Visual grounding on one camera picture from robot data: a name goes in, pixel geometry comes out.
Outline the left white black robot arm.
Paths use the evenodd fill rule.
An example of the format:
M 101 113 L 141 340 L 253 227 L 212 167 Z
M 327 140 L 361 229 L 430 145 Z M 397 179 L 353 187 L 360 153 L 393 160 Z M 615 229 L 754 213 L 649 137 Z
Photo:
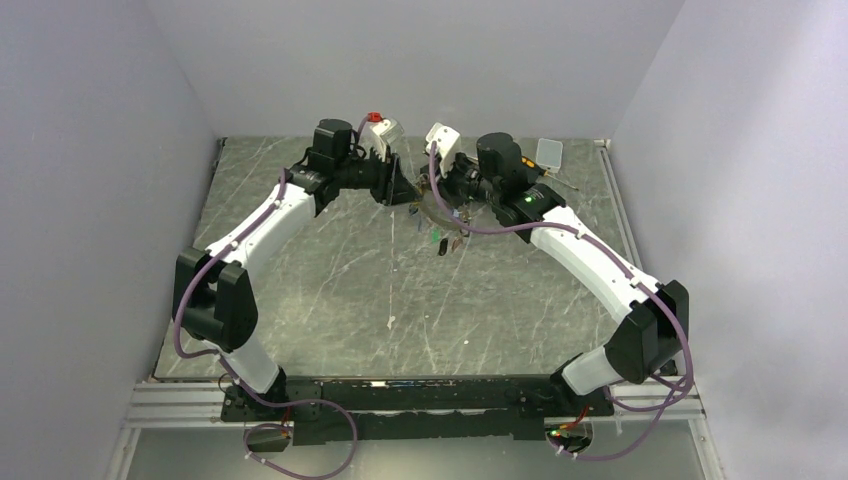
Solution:
M 302 158 L 281 169 L 260 205 L 204 249 L 188 247 L 176 260 L 173 345 L 183 359 L 213 356 L 248 394 L 264 420 L 287 406 L 287 376 L 262 346 L 252 282 L 271 257 L 344 190 L 366 190 L 380 205 L 415 201 L 404 176 L 404 130 L 393 118 L 367 114 L 359 126 L 323 119 Z

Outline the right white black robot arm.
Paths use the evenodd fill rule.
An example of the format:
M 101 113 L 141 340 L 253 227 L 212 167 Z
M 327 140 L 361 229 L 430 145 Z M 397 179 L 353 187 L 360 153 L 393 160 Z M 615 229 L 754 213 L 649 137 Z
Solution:
M 574 415 L 590 393 L 619 382 L 641 384 L 675 355 L 686 375 L 670 385 L 674 398 L 694 384 L 688 338 L 687 289 L 662 283 L 612 250 L 582 222 L 564 197 L 540 182 L 544 170 L 504 132 L 482 136 L 476 156 L 455 151 L 446 136 L 429 141 L 428 177 L 437 204 L 451 212 L 466 201 L 487 204 L 499 223 L 494 234 L 515 233 L 579 280 L 616 323 L 602 346 L 566 361 L 551 376 L 551 401 Z

